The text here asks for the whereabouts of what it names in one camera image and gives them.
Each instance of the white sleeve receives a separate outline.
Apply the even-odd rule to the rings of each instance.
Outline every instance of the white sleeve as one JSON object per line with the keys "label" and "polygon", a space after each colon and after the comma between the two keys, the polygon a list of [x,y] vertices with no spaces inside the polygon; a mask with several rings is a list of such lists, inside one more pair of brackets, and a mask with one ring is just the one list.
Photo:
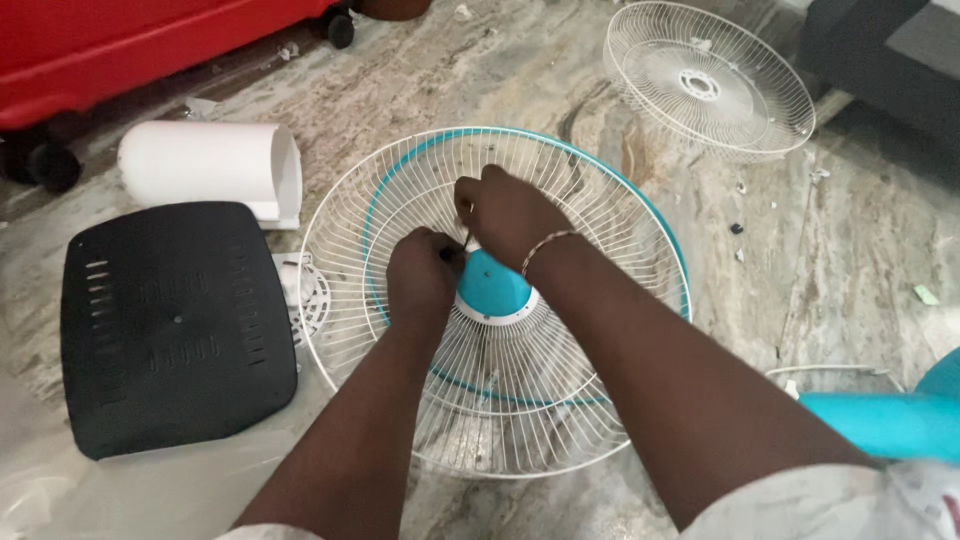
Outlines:
{"label": "white sleeve", "polygon": [[247,525],[217,537],[217,540],[323,540],[302,528],[280,524]]}
{"label": "white sleeve", "polygon": [[960,540],[960,470],[817,465],[749,483],[704,510],[680,540]]}

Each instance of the fan guard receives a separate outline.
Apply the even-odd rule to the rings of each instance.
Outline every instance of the fan guard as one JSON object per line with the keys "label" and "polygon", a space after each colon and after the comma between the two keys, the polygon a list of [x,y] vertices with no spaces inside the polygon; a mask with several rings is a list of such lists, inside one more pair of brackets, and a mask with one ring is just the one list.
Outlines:
{"label": "fan guard", "polygon": [[775,160],[813,132],[810,94],[759,38],[712,13],[638,2],[613,17],[604,65],[623,99],[724,160]]}
{"label": "fan guard", "polygon": [[[421,225],[463,241],[453,186],[461,176],[479,178],[488,163],[535,184],[585,238],[691,320],[680,248],[620,174],[569,144],[523,130],[426,132],[350,169],[324,197],[303,240],[303,252],[329,283],[324,327],[308,345],[334,389],[390,324],[385,272],[396,243]],[[468,266],[483,253],[473,251]],[[469,475],[532,478],[583,467],[629,444],[603,383],[536,290],[515,305],[529,313],[507,309],[488,319],[465,308],[466,280],[424,383],[414,454]]]}

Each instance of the white plastic cylinder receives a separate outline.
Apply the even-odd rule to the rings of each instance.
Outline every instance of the white plastic cylinder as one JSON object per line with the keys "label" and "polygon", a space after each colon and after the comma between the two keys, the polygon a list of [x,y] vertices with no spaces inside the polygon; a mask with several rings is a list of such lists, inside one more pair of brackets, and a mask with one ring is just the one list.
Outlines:
{"label": "white plastic cylinder", "polygon": [[281,124],[144,122],[120,141],[117,163],[142,205],[234,201],[263,229],[300,226],[300,151]]}

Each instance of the red suitcase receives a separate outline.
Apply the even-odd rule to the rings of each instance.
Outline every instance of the red suitcase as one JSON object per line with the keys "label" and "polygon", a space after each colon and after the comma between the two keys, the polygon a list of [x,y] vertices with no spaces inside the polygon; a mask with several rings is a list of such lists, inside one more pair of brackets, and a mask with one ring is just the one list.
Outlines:
{"label": "red suitcase", "polygon": [[40,124],[85,110],[307,17],[338,48],[353,39],[348,1],[11,0],[0,2],[0,168],[63,184],[76,159]]}

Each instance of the hand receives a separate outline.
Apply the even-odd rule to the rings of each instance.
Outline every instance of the hand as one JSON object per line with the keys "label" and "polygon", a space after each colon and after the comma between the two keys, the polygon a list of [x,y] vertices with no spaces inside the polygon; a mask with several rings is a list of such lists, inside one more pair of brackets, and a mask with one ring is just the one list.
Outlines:
{"label": "hand", "polygon": [[572,229],[564,213],[532,184],[492,164],[480,178],[457,180],[457,214],[485,250],[515,271],[548,234]]}
{"label": "hand", "polygon": [[403,237],[387,264],[391,324],[445,325],[465,261],[464,246],[445,233],[418,227]]}

